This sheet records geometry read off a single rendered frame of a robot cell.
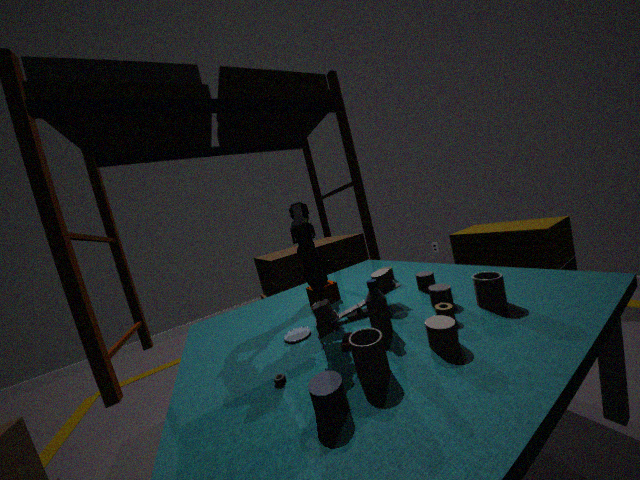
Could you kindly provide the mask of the dark bottle with cap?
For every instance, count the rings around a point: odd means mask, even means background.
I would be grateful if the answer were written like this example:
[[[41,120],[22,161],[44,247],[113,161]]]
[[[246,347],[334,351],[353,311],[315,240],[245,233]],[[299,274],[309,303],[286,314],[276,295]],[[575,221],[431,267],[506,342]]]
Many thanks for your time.
[[[376,279],[366,281],[369,292],[365,299],[372,328],[380,330],[383,336],[392,333],[392,324],[386,296],[378,290]]]

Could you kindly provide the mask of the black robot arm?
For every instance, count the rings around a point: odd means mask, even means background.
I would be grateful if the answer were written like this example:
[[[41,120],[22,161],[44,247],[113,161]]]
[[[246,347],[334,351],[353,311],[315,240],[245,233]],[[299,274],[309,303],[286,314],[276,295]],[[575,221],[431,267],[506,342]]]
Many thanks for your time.
[[[293,244],[298,243],[297,254],[303,260],[309,260],[314,255],[317,254],[319,257],[319,270],[322,272],[326,272],[328,269],[334,270],[333,261],[328,261],[327,258],[324,258],[316,252],[315,245],[313,242],[314,236],[316,236],[314,227],[311,223],[308,223],[309,220],[309,211],[307,208],[307,204],[303,204],[302,202],[297,202],[290,205],[290,215],[294,221],[291,223],[291,235]],[[311,233],[312,232],[312,233]],[[313,236],[312,236],[313,235]],[[296,241],[295,241],[296,240]],[[324,268],[324,269],[323,269]]]

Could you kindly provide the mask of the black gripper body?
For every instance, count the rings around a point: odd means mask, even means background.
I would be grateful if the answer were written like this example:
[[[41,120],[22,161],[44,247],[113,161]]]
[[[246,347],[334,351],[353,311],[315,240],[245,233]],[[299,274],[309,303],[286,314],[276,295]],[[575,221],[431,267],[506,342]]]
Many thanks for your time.
[[[318,284],[321,282],[325,282],[328,280],[327,274],[319,270],[319,257],[317,254],[314,255],[309,260],[303,260],[302,263],[304,266],[303,276],[307,277],[310,285]]]

